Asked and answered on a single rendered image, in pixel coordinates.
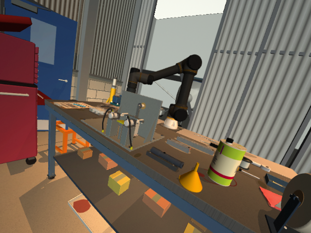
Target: black robotic arm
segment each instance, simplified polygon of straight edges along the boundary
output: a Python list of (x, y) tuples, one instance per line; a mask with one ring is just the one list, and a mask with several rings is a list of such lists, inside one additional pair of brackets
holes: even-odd
[(200, 56), (194, 54), (172, 67), (168, 67), (151, 74), (144, 74), (141, 73), (137, 68), (131, 68), (126, 91), (136, 93), (138, 82), (151, 85), (154, 81), (169, 77), (174, 74), (183, 73), (184, 77), (181, 83), (178, 99), (176, 100), (175, 104), (170, 105), (168, 117), (172, 117), (177, 121), (184, 121), (188, 116), (187, 101), (189, 98), (192, 82), (201, 65), (202, 60)]

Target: door handle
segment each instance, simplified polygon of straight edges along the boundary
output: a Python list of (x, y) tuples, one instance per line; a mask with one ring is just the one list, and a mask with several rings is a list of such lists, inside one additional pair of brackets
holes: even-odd
[(5, 96), (29, 96), (27, 93), (26, 94), (19, 94), (19, 93), (9, 93), (9, 92), (0, 92), (0, 95), (5, 95)]

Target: orange stool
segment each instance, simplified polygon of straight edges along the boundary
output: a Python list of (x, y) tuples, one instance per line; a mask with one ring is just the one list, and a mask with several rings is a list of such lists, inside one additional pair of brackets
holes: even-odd
[(62, 125), (63, 122), (61, 122), (60, 120), (58, 120), (56, 122), (56, 129), (61, 132), (63, 134), (63, 149), (61, 150), (58, 146), (55, 145), (55, 149), (60, 152), (61, 154), (66, 153), (67, 152), (67, 143), (68, 143), (68, 134), (72, 133), (72, 144), (76, 144), (79, 143), (84, 147), (88, 147), (89, 146), (89, 142), (81, 142), (79, 139), (76, 138), (77, 133), (73, 130), (66, 130), (63, 127), (59, 126)]

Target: workbench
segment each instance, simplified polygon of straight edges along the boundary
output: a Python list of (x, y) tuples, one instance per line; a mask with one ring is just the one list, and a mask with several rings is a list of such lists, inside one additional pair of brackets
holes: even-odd
[[(155, 132), (163, 135), (163, 139), (139, 149), (127, 151), (109, 138), (104, 137), (99, 131), (101, 125), (98, 126), (100, 129), (96, 130), (96, 126), (90, 127), (84, 123), (88, 119), (102, 119), (103, 116), (97, 116), (90, 112), (89, 109), (62, 109), (52, 104), (53, 102), (54, 100), (45, 100), (46, 109), (49, 111), (48, 177), (53, 178), (55, 176), (56, 160), (116, 232), (183, 233), (187, 221), (193, 218), (208, 229), (205, 232), (210, 230), (215, 233), (268, 233), (269, 228), (265, 215), (276, 218), (280, 213), (267, 204), (259, 187), (271, 190), (279, 195), (282, 195), (282, 193), (266, 185), (264, 181), (266, 172), (259, 167), (250, 165), (247, 172), (259, 177), (260, 180), (237, 172), (231, 186), (220, 186), (215, 184), (207, 175), (207, 170), (213, 158), (212, 155), (195, 149), (191, 149), (191, 152), (187, 154), (166, 143), (169, 138), (186, 137), (187, 134), (185, 133), (189, 133), (188, 138), (190, 139), (193, 132), (182, 129), (179, 129), (182, 131), (170, 130), (163, 126), (163, 122), (159, 122)], [(92, 106), (99, 104), (96, 102), (84, 103)], [(93, 146), (94, 154), (92, 158), (82, 160), (77, 152), (55, 156), (56, 118)], [(151, 147), (159, 148), (183, 161), (183, 168), (172, 170), (147, 156), (146, 152)], [(99, 153), (107, 155), (118, 164), (118, 167), (106, 171), (98, 163)], [(256, 162), (257, 156), (249, 153), (245, 156)], [(200, 163), (198, 172), (203, 190), (199, 193), (192, 193), (179, 183), (178, 177), (193, 170), (196, 163)], [(276, 164), (273, 166), (272, 162), (265, 163), (265, 165), (272, 168), (269, 174), (286, 182), (289, 182), (295, 176), (295, 172), (289, 168), (284, 167), (282, 170)], [(128, 195), (132, 198), (131, 201), (125, 201), (127, 191), (119, 197), (114, 197), (115, 203), (107, 198), (112, 192), (106, 184), (107, 177), (118, 170), (131, 179), (130, 188), (127, 190)], [(288, 177), (285, 177), (282, 172), (288, 174)], [(145, 206), (138, 200), (148, 188), (153, 189), (172, 204), (171, 210), (169, 209), (163, 218), (151, 218), (147, 212), (142, 211)], [(125, 206), (129, 205), (129, 203), (132, 205), (128, 206), (128, 209), (122, 215), (118, 215), (113, 213), (114, 206), (118, 205), (118, 201)]]

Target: white brick wall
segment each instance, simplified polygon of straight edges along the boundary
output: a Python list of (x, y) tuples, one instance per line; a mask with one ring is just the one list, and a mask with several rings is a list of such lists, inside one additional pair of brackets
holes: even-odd
[[(78, 78), (72, 76), (71, 83), (71, 100), (76, 99)], [(86, 94), (86, 100), (92, 102), (106, 102), (110, 97), (111, 83), (105, 83), (100, 81), (89, 80), (88, 89)], [(117, 86), (116, 95), (121, 94), (122, 86)]]

